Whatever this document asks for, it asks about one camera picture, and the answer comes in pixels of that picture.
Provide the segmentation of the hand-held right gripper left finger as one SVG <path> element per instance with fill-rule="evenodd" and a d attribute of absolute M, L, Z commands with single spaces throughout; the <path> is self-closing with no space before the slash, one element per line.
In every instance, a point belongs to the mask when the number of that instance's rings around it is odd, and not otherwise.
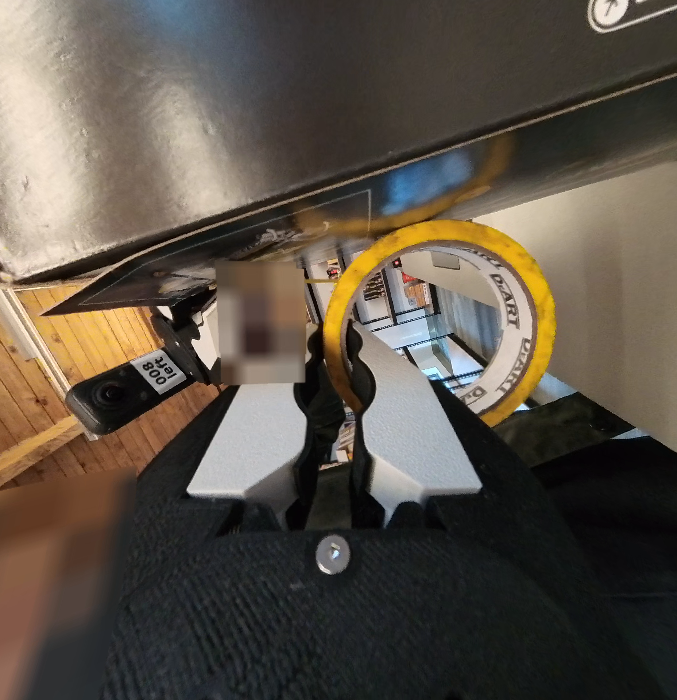
<path fill-rule="evenodd" d="M 320 327 L 308 326 L 303 383 L 238 387 L 186 488 L 190 497 L 260 504 L 283 529 L 305 528 L 318 476 L 310 404 L 320 390 L 320 346 Z"/>

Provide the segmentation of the person's black jacket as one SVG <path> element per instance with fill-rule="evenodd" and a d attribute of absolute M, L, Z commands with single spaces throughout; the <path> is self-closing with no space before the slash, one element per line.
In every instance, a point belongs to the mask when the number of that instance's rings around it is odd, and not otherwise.
<path fill-rule="evenodd" d="M 494 430 L 543 484 L 626 640 L 677 699 L 677 452 L 580 393 Z"/>

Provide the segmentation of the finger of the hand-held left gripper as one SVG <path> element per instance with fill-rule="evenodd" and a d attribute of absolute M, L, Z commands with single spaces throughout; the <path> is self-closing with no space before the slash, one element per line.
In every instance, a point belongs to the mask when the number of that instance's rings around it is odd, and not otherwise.
<path fill-rule="evenodd" d="M 211 370 L 219 358 L 219 328 L 217 304 L 211 303 L 200 313 L 198 324 L 198 357 L 207 370 Z"/>

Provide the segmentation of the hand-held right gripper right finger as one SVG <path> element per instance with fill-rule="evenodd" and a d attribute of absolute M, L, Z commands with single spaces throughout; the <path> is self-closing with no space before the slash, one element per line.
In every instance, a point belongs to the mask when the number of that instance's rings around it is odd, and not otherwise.
<path fill-rule="evenodd" d="M 359 323 L 346 335 L 355 414 L 355 528 L 383 528 L 403 503 L 474 495 L 482 483 L 432 382 Z"/>

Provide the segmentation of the yellow tape roll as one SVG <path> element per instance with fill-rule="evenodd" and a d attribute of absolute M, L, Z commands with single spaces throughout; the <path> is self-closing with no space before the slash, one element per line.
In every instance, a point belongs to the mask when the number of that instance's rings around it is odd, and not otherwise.
<path fill-rule="evenodd" d="M 369 278 L 404 253 L 453 249 L 484 276 L 500 310 L 500 345 L 478 381 L 457 394 L 486 425 L 502 423 L 544 376 L 556 336 L 556 309 L 536 260 L 517 241 L 489 226 L 437 220 L 410 225 L 362 252 L 336 283 L 323 323 L 329 378 L 355 411 L 367 407 L 352 388 L 346 336 L 349 312 Z"/>

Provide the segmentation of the blue plane lego box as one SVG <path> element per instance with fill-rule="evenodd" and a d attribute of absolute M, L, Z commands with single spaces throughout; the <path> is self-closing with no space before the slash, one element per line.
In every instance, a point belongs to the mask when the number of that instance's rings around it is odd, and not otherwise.
<path fill-rule="evenodd" d="M 0 1 L 0 283 L 175 304 L 677 158 L 677 1 Z"/>

